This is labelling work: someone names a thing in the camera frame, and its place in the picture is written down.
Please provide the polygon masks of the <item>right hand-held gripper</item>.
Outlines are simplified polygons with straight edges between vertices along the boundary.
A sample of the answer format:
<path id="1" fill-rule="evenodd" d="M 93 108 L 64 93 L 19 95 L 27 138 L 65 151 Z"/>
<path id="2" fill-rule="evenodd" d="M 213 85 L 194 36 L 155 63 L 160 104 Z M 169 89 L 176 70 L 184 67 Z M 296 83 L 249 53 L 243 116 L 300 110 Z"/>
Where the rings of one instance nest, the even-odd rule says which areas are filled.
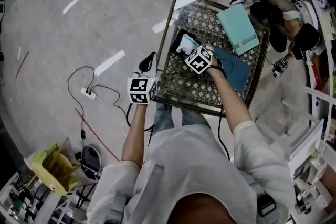
<path id="1" fill-rule="evenodd" d="M 212 64 L 213 53 L 204 45 L 198 46 L 186 59 L 185 63 L 195 73 L 201 74 Z"/>

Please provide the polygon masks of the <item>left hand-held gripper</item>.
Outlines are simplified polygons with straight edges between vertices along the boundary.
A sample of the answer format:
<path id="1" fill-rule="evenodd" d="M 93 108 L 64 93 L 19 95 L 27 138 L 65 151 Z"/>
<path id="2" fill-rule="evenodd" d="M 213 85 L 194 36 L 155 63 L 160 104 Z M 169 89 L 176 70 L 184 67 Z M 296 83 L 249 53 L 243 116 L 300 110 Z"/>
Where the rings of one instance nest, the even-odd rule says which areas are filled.
<path id="1" fill-rule="evenodd" d="M 127 93 L 132 104 L 149 104 L 159 89 L 156 52 L 150 53 L 127 80 Z"/>

